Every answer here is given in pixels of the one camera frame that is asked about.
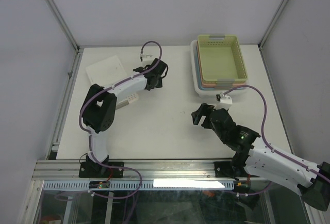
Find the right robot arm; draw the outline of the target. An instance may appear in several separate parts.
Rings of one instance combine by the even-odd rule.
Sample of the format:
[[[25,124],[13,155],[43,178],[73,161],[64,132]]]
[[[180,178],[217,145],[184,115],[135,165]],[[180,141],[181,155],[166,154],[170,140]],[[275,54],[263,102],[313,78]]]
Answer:
[[[237,125],[226,109],[202,103],[191,116],[194,125],[213,130],[235,152],[230,164],[234,175],[267,179],[296,193],[311,207],[328,210],[329,163],[309,162],[266,145],[256,131]]]

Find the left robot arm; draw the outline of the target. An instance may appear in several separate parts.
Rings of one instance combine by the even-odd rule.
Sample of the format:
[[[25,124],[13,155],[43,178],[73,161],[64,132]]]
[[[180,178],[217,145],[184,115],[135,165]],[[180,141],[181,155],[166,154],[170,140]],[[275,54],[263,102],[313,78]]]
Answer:
[[[97,177],[108,171],[106,134],[114,122],[117,103],[141,90],[162,87],[168,65],[156,58],[150,65],[133,69],[131,76],[109,86],[94,84],[89,88],[79,113],[79,127],[88,133],[90,171]]]

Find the white perforated basket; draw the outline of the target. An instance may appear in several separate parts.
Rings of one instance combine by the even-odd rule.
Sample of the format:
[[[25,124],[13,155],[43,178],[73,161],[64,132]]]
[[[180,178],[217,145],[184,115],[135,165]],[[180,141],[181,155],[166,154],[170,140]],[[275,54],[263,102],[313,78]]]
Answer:
[[[98,84],[104,88],[127,78],[132,74],[125,71],[117,55],[108,57],[85,68],[91,85]]]

